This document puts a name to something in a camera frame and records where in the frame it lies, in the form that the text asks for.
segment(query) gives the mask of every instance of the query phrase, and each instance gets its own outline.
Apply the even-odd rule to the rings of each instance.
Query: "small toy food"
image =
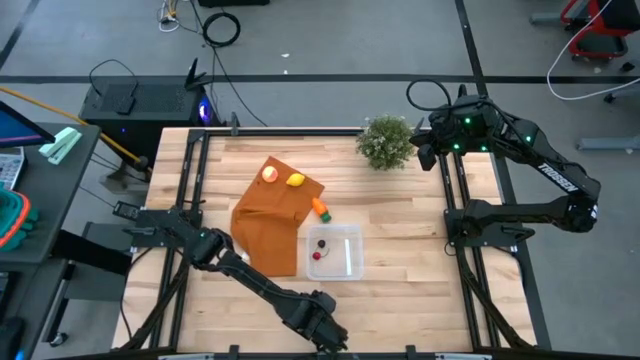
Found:
[[[295,173],[289,176],[287,180],[287,185],[289,186],[300,186],[304,182],[304,175]]]
[[[278,178],[278,170],[273,166],[267,166],[262,170],[262,179],[266,182],[274,182]]]
[[[329,215],[329,209],[327,209],[327,205],[325,205],[322,200],[318,198],[311,199],[311,206],[313,206],[313,210],[315,210],[316,214],[320,216],[323,223],[328,223],[331,221],[331,215]]]

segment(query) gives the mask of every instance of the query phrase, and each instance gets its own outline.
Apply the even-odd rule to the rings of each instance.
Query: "gray concrete floor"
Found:
[[[29,0],[0,1],[0,44],[5,43]],[[41,1],[31,16],[0,76],[85,76],[98,62],[117,58],[139,75],[181,75],[193,57],[202,71],[211,52],[195,34],[158,31],[159,0]],[[552,0],[467,0],[480,62],[485,75],[544,75],[569,39],[562,27],[532,27],[528,15],[558,9]],[[199,8],[204,16],[215,12]],[[237,44],[221,49],[230,74],[416,73],[470,75],[471,66],[453,1],[407,0],[274,0],[266,7],[228,8],[242,23]],[[180,2],[179,16],[194,27],[189,5]],[[229,31],[228,24],[216,28]],[[640,39],[629,39],[629,57],[640,52]],[[563,57],[557,75],[612,75],[623,60],[608,66],[576,64]],[[123,75],[106,66],[101,75]],[[245,101],[263,120],[280,126],[361,125],[366,116],[423,114],[404,99],[405,83],[241,83]],[[448,84],[454,89],[457,84]],[[10,84],[10,88],[78,113],[87,84]],[[580,95],[608,85],[562,85],[563,95]],[[228,85],[216,84],[220,112],[236,111],[244,125],[256,122],[239,104]],[[563,102],[546,85],[490,84],[489,93],[505,110],[536,121],[552,145],[584,165],[603,185],[600,220],[588,233],[573,235],[550,226],[536,227],[529,240],[543,310],[554,349],[640,355],[640,241],[634,191],[640,177],[638,155],[620,152],[578,152],[582,136],[632,135],[640,132],[636,98],[606,104],[601,97]],[[442,103],[435,90],[420,94],[425,103]],[[67,119],[0,95],[34,121]],[[116,161],[100,144],[97,153]],[[106,200],[142,203],[118,197],[97,179],[108,170],[91,164],[82,185]],[[510,164],[518,201],[552,199],[560,193],[528,167]],[[78,191],[64,227],[80,233],[86,221],[118,222],[111,209]],[[113,303],[73,302],[62,329],[71,335],[56,349],[41,346],[34,358],[105,351],[118,316]]]

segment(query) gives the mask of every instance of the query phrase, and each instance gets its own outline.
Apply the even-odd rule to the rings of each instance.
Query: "yellow lemon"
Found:
[[[300,186],[302,185],[303,182],[304,182],[304,175],[296,173],[289,176],[289,179],[287,180],[287,185]]]
[[[278,178],[278,170],[273,166],[267,166],[262,170],[262,179],[266,182],[274,182]]]

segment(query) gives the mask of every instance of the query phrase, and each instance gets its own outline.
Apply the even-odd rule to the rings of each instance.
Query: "green basket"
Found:
[[[13,191],[5,190],[2,185],[0,182],[0,236],[4,236],[20,220],[20,213],[24,208],[22,197]],[[20,230],[13,234],[7,243],[0,246],[0,251],[11,251],[19,247],[37,220],[38,211],[32,207],[27,217],[22,220]]]

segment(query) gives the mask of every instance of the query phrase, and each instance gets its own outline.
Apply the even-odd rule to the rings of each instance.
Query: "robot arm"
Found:
[[[535,168],[567,195],[546,204],[491,205],[471,200],[461,220],[464,235],[477,237],[496,222],[550,223],[571,232],[591,230],[597,219],[600,183],[555,151],[535,123],[503,112],[486,96],[465,92],[453,105],[434,109],[429,115],[431,130],[420,130],[422,121],[418,124],[410,142],[418,147],[423,170],[431,170],[436,155],[492,152]]]
[[[143,214],[177,242],[174,246],[184,247],[186,262],[198,270],[219,271],[258,294],[273,306],[288,328],[312,341],[318,351],[336,353],[347,349],[347,330],[331,316],[336,302],[328,294],[282,289],[242,261],[228,234],[219,229],[194,227],[183,216],[183,211],[175,206],[169,211],[150,210]]]

